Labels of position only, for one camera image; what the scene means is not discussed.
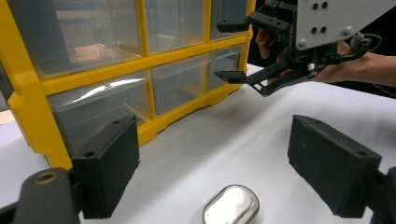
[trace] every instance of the plastic drawer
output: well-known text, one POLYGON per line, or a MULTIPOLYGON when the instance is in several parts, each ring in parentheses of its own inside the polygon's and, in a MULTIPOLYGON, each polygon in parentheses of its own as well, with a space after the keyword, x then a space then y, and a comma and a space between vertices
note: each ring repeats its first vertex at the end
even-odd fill
POLYGON ((42 78, 142 55, 137 0, 8 1, 42 78))
POLYGON ((205 0, 146 0, 150 53, 200 44, 205 38, 205 0))
POLYGON ((214 72, 237 70, 242 51, 244 46, 240 45, 210 52, 206 86, 208 91, 213 91, 227 83, 218 78, 214 72))
POLYGON ((231 36, 241 35, 238 33, 220 33, 217 24, 227 19, 244 18, 248 13, 247 0, 212 0, 210 15, 210 40, 219 40, 231 36))
POLYGON ((109 122, 137 116, 138 124, 149 118, 147 85, 149 71, 48 97, 69 154, 82 148, 109 122))
POLYGON ((154 108, 157 116, 184 105, 204 93, 206 55, 153 67, 154 108))

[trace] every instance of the metal plate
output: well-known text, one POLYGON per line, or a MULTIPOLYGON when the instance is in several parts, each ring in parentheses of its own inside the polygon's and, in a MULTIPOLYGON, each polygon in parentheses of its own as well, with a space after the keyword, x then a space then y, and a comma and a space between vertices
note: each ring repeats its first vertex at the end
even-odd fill
POLYGON ((395 0, 299 0, 296 48, 311 49, 350 38, 395 6, 395 0))

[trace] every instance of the white tabletop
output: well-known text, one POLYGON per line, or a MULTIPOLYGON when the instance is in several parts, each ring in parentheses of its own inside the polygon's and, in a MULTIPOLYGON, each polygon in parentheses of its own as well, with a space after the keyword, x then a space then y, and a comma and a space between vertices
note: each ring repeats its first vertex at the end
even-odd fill
MULTIPOLYGON (((256 67, 250 66, 252 72, 256 67)), ((201 223, 205 204, 231 184, 253 190, 256 223, 369 223, 335 217, 289 165, 292 115, 320 119, 396 166, 396 101, 321 83, 261 97, 249 86, 194 112, 140 148, 141 163, 107 220, 82 223, 201 223)), ((0 126, 0 207, 18 200, 23 180, 48 167, 31 152, 15 122, 0 126)))

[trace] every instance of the metal tin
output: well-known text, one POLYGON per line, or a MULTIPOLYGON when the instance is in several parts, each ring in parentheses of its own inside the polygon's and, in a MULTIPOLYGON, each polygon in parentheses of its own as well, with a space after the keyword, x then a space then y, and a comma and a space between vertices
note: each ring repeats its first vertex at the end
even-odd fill
POLYGON ((202 219, 204 224, 251 224, 259 209, 259 200, 253 191, 230 185, 205 206, 202 219))

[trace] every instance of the robotic arm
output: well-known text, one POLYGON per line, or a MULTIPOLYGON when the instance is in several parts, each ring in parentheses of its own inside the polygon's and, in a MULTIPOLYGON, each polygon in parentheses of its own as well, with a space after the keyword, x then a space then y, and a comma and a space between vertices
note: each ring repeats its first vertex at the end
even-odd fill
POLYGON ((393 0, 300 0, 297 5, 267 0, 245 18, 224 20, 218 24, 222 33, 246 31, 249 25, 268 31, 272 38, 287 47, 282 60, 247 77, 243 71, 218 71, 216 76, 229 83, 250 85, 262 96, 314 77, 326 66, 356 60, 370 51, 372 38, 359 30, 396 6, 393 0), (337 54, 337 42, 351 38, 352 54, 337 54), (292 69, 287 77, 265 85, 269 77, 292 69))

